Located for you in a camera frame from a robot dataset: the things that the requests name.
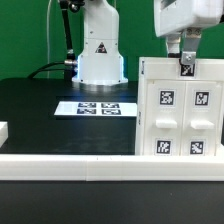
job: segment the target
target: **warning label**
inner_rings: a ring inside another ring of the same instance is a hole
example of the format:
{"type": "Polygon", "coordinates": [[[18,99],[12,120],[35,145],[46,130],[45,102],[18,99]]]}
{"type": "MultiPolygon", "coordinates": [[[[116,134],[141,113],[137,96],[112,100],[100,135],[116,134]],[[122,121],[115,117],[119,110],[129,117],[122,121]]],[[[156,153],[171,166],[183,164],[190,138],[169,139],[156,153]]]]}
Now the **warning label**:
{"type": "Polygon", "coordinates": [[[101,42],[100,46],[97,48],[96,53],[107,54],[107,50],[106,50],[103,42],[101,42]]]}

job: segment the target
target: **green wall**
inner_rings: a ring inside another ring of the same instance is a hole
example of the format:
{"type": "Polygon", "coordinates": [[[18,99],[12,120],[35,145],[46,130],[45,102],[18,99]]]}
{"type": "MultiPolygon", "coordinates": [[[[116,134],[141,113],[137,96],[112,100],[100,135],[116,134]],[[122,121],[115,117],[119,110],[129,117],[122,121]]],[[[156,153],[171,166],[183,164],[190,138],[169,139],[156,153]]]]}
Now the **green wall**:
{"type": "MultiPolygon", "coordinates": [[[[48,0],[0,2],[0,79],[26,77],[47,63],[46,14],[48,0]]],[[[119,50],[125,57],[125,75],[137,80],[140,56],[164,57],[165,43],[153,26],[153,0],[117,0],[120,14],[119,50]]],[[[77,54],[83,45],[83,15],[70,13],[73,44],[77,54]]],[[[57,0],[51,9],[51,61],[65,58],[61,11],[57,0]]],[[[224,25],[204,31],[200,58],[224,58],[224,25]]]]}

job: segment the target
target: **printed marker sheet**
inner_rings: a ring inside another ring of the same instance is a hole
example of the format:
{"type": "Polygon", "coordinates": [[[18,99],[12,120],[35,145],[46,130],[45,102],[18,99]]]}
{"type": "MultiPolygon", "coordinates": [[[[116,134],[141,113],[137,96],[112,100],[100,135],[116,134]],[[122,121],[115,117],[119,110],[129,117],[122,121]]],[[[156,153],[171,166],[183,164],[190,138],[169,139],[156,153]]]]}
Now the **printed marker sheet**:
{"type": "Polygon", "coordinates": [[[61,101],[56,116],[136,117],[136,103],[61,101]]]}

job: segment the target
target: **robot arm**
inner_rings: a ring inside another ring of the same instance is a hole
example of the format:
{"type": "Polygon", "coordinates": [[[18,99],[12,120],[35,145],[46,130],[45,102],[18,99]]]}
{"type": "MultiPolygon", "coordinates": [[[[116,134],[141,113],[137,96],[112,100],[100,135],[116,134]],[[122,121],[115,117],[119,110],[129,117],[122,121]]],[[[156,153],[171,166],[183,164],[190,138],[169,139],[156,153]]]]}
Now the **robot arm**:
{"type": "Polygon", "coordinates": [[[112,86],[127,83],[118,52],[119,15],[107,0],[58,0],[65,22],[68,53],[72,50],[67,10],[83,6],[84,50],[78,56],[76,83],[112,86]]]}
{"type": "Polygon", "coordinates": [[[179,55],[184,39],[181,62],[195,63],[201,30],[215,26],[223,15],[223,0],[154,0],[155,31],[166,37],[168,54],[179,55]]]}

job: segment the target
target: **table surface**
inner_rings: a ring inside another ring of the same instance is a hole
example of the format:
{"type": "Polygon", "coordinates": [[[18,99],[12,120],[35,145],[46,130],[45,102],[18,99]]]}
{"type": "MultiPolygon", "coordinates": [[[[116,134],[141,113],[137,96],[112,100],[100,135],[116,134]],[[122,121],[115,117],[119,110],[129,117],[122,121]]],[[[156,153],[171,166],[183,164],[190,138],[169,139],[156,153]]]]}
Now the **table surface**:
{"type": "Polygon", "coordinates": [[[137,82],[110,92],[80,90],[64,80],[0,82],[0,120],[9,138],[0,153],[133,155],[135,117],[54,116],[59,101],[137,102],[137,82]]]}
{"type": "MultiPolygon", "coordinates": [[[[62,80],[0,82],[9,154],[134,154],[135,118],[60,117],[60,100],[136,102],[137,83],[111,93],[62,80]]],[[[4,224],[223,224],[223,182],[0,181],[4,224]]]]}

